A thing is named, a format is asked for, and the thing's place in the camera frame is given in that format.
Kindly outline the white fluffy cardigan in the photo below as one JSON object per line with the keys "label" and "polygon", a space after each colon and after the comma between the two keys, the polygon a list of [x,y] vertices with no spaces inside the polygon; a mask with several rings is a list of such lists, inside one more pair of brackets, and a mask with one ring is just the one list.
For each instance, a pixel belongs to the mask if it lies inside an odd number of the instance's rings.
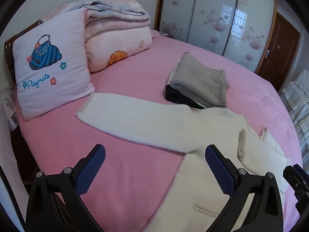
{"label": "white fluffy cardigan", "polygon": [[146,231],[206,231],[228,201],[205,160],[215,145],[237,168],[276,178],[281,200],[290,160],[264,132],[226,108],[193,110],[112,93],[94,93],[76,113],[85,124],[113,136],[184,154],[170,189]]}

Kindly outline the lace covered furniture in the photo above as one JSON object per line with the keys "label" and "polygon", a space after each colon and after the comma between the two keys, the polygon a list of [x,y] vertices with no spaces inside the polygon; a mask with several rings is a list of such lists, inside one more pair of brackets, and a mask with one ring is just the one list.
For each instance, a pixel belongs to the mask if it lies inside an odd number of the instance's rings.
{"label": "lace covered furniture", "polygon": [[290,81],[280,93],[300,142],[303,165],[308,160],[308,70]]}

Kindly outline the pink bed blanket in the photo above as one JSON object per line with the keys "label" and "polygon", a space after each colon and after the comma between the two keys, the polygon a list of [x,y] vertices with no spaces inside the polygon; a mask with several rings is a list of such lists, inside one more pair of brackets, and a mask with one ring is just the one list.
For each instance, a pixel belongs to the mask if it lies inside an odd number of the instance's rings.
{"label": "pink bed blanket", "polygon": [[[224,70],[227,107],[195,111],[171,104],[163,90],[188,52]],[[292,164],[301,163],[296,130],[276,90],[266,80],[212,52],[160,37],[152,47],[91,76],[98,95],[58,107],[38,118],[19,118],[21,133],[46,174],[74,166],[98,143],[106,160],[82,196],[104,231],[206,231],[228,200],[205,159],[214,144],[237,167],[281,166],[259,142],[238,159],[240,132],[270,131]]]}

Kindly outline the brown wooden door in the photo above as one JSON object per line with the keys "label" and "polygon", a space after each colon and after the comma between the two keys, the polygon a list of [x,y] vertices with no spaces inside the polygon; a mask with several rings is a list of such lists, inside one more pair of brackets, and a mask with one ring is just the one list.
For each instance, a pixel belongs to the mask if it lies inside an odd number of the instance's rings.
{"label": "brown wooden door", "polygon": [[300,39],[300,32],[277,13],[274,29],[265,57],[257,75],[279,91],[292,65]]}

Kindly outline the grey knitted folded sweater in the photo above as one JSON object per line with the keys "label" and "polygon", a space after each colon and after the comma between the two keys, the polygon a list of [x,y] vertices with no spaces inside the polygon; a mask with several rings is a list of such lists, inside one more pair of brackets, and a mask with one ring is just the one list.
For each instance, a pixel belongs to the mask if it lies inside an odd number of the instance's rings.
{"label": "grey knitted folded sweater", "polygon": [[172,70],[167,86],[195,108],[227,106],[230,85],[225,71],[206,67],[188,52]]}

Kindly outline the pink Playmate pillow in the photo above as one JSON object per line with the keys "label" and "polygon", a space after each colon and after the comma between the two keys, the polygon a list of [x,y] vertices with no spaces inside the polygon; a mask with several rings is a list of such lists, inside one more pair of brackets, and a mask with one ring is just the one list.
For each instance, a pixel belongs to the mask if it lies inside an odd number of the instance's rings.
{"label": "pink Playmate pillow", "polygon": [[95,91],[85,52],[85,10],[57,15],[13,43],[17,100],[24,120]]}

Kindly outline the black folded garment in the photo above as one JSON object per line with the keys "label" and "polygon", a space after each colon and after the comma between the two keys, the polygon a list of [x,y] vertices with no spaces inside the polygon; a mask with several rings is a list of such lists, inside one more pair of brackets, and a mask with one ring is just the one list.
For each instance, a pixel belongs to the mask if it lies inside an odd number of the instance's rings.
{"label": "black folded garment", "polygon": [[187,105],[191,108],[195,109],[204,109],[205,106],[199,105],[197,102],[193,101],[192,99],[186,97],[185,95],[181,94],[176,89],[173,89],[170,84],[167,84],[165,86],[165,99],[169,102],[175,103],[175,104],[183,104]]}

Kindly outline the floral sliding wardrobe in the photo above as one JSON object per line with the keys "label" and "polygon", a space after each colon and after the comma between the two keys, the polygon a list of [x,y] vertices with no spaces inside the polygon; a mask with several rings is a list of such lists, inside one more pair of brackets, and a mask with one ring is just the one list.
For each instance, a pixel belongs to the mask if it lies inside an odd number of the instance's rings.
{"label": "floral sliding wardrobe", "polygon": [[255,72],[276,12],[277,0],[163,0],[159,30]]}

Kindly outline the dark wooden headboard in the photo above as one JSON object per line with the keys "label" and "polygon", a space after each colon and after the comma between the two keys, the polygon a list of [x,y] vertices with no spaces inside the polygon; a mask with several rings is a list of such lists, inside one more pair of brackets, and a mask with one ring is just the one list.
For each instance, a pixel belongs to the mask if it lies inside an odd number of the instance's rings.
{"label": "dark wooden headboard", "polygon": [[23,31],[19,32],[18,34],[15,34],[10,39],[4,42],[4,53],[5,53],[5,59],[8,66],[8,70],[10,73],[10,76],[12,78],[12,81],[14,84],[16,84],[16,77],[15,77],[15,62],[13,57],[13,43],[16,39],[24,35],[25,33],[29,32],[30,30],[36,28],[41,24],[41,20],[36,21]]}

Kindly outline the folded pink quilt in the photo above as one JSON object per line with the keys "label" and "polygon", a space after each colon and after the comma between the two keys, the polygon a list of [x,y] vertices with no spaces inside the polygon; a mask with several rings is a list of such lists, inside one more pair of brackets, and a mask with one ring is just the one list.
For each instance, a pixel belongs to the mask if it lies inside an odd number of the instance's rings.
{"label": "folded pink quilt", "polygon": [[92,73],[152,45],[150,16],[136,0],[76,0],[54,9],[41,21],[76,9],[85,10],[85,51]]}

